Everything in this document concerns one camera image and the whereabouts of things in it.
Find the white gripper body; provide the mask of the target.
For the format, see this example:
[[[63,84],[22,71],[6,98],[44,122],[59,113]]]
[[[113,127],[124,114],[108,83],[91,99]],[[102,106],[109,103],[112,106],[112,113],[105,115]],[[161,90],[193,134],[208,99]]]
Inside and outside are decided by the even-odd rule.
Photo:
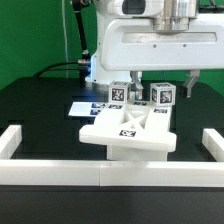
[[[100,0],[98,54],[112,71],[224,68],[224,13],[198,0]]]

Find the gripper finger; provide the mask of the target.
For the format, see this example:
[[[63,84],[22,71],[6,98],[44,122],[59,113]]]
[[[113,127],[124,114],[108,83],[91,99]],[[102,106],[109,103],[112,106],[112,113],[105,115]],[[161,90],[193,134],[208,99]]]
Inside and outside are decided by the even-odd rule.
[[[183,97],[184,98],[191,97],[192,88],[200,76],[200,71],[198,69],[190,70],[187,73],[187,76],[188,76],[188,78],[183,84]]]
[[[142,83],[141,83],[142,72],[141,71],[131,71],[130,76],[131,76],[132,82],[135,85],[136,98],[138,100],[141,100],[142,95],[143,95],[143,86],[142,86]]]

